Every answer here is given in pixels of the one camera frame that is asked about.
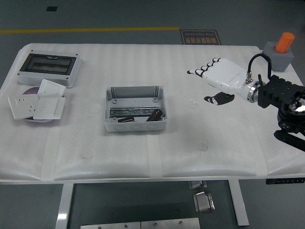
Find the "black cable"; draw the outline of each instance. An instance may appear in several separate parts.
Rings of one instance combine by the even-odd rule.
[[[268,79],[270,80],[270,78],[271,78],[271,69],[272,69],[271,59],[270,59],[269,56],[267,56],[266,54],[263,54],[263,53],[259,53],[259,54],[255,55],[254,57],[251,58],[251,60],[249,62],[249,65],[248,65],[248,72],[247,73],[251,72],[252,62],[254,61],[255,58],[257,58],[259,56],[263,57],[268,62]]]

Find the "wall switch panel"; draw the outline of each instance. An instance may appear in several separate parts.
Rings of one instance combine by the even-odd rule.
[[[66,86],[43,79],[37,95],[39,98],[60,98],[65,90]]]

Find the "open electrical box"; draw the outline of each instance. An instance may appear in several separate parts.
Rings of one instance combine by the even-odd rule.
[[[164,130],[166,122],[162,86],[107,88],[108,132]]]

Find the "gray floor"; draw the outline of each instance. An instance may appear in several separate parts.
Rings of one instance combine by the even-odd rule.
[[[45,12],[47,6],[58,9]],[[11,0],[1,3],[0,21],[0,30],[170,26],[214,29],[222,45],[254,45],[260,49],[289,31],[296,36],[291,45],[295,55],[292,65],[305,83],[303,0]],[[182,44],[179,31],[0,33],[0,85],[18,51],[33,42]],[[304,227],[304,184],[266,185],[264,180],[240,183],[249,228]],[[202,228],[237,228],[227,181],[210,181],[208,185],[215,197],[216,212],[199,215]],[[54,228],[61,187],[1,185],[0,228]],[[152,198],[145,202],[143,195],[154,193],[148,192],[150,189],[158,193],[156,202]],[[69,228],[79,228],[82,223],[191,217],[196,215],[191,194],[187,182],[77,185]],[[125,195],[129,201],[114,201],[112,205],[111,199]],[[143,208],[149,209],[148,215],[139,212]]]

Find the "yellow floor line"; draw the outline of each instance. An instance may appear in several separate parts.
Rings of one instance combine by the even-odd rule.
[[[40,32],[98,32],[98,31],[156,31],[179,30],[179,27],[130,27],[130,28],[79,28],[79,29],[38,29],[38,30],[0,30],[0,33],[40,33]]]

